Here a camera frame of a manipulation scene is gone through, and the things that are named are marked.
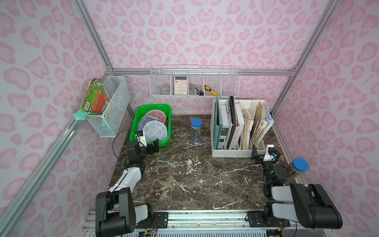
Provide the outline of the purple mesh laundry bag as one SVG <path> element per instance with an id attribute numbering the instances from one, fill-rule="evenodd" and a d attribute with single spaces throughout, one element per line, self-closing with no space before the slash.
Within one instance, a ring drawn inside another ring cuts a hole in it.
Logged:
<path id="1" fill-rule="evenodd" d="M 147 143 L 152 143 L 155 139 L 160 142 L 168 138 L 168 130 L 164 123 L 156 117 L 145 115 L 138 123 L 137 131 L 143 131 Z"/>

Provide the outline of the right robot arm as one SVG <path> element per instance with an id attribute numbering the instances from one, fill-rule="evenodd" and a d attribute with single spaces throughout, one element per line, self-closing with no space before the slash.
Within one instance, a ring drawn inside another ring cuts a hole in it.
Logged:
<path id="1" fill-rule="evenodd" d="M 304 159 L 289 165 L 278 164 L 281 153 L 267 145 L 264 154 L 252 147 L 251 158 L 263 171 L 263 193 L 269 199 L 262 211 L 249 211 L 245 220 L 250 227 L 289 227 L 295 222 L 309 229 L 341 229 L 342 216 L 320 184 L 298 184 L 292 180 L 309 169 Z"/>

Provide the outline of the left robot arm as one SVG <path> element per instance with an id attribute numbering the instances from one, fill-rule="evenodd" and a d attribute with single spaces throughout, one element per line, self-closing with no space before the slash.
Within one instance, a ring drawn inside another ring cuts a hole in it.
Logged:
<path id="1" fill-rule="evenodd" d="M 135 205 L 132 192 L 145 172 L 144 158 L 159 152 L 159 139 L 150 144 L 140 138 L 126 144 L 129 163 L 119 180 L 106 192 L 99 193 L 95 200 L 95 235 L 117 237 L 130 234 L 137 228 L 146 228 L 139 236 L 154 233 L 159 221 L 147 204 Z"/>

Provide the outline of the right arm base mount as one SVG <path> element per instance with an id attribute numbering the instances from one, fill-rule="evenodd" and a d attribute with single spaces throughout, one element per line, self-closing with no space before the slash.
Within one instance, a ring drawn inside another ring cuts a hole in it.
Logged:
<path id="1" fill-rule="evenodd" d="M 251 228 L 286 228 L 291 224 L 288 220 L 280 219 L 269 214 L 267 211 L 249 211 L 244 220 L 249 223 Z"/>

